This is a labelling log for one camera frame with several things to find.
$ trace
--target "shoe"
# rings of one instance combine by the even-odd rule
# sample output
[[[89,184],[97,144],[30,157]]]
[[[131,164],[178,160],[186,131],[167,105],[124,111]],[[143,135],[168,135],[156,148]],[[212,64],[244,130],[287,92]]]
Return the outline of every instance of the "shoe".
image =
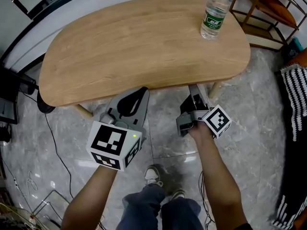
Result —
[[[149,184],[157,184],[160,187],[163,186],[163,182],[160,181],[160,173],[156,167],[153,165],[149,166],[144,174],[145,180],[147,180],[147,185]]]
[[[176,198],[179,198],[179,197],[186,198],[186,192],[183,191],[183,190],[181,190],[181,189],[179,189],[178,191],[176,191],[176,192],[173,194],[171,200],[176,199]]]

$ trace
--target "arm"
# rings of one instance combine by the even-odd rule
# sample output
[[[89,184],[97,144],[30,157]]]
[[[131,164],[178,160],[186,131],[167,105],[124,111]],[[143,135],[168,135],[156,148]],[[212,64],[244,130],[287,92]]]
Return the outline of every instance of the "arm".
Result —
[[[240,190],[225,166],[209,128],[204,122],[198,122],[189,133],[201,158],[206,194],[217,229],[233,230],[247,223]]]
[[[61,229],[96,229],[116,174],[116,170],[99,166],[67,207]]]

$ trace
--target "green bottle label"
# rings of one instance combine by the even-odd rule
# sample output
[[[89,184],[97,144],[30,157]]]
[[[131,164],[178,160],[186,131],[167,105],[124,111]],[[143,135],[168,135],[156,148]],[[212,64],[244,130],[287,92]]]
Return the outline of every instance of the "green bottle label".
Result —
[[[206,16],[202,22],[204,23],[205,26],[209,27],[210,29],[218,30],[221,28],[223,20],[224,18],[215,17],[206,11]]]

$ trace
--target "jeans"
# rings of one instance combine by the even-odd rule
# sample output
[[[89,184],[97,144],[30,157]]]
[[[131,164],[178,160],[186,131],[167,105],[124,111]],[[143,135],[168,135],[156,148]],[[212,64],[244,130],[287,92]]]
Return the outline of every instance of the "jeans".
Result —
[[[149,184],[139,193],[123,198],[124,214],[117,230],[157,230],[160,203],[165,198],[163,189]],[[164,230],[203,230],[198,215],[201,207],[193,199],[176,198],[162,206]]]

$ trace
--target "table leg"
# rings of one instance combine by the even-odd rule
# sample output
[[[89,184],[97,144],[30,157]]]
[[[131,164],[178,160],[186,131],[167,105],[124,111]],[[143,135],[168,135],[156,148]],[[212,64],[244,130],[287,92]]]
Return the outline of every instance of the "table leg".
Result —
[[[80,104],[78,105],[74,105],[74,107],[85,117],[93,117],[93,114],[91,112],[89,112],[88,110],[86,110],[83,106],[81,106]]]
[[[215,82],[210,93],[209,93],[209,98],[212,99],[215,94],[217,93],[217,91],[220,89],[220,85],[221,85],[221,81]]]

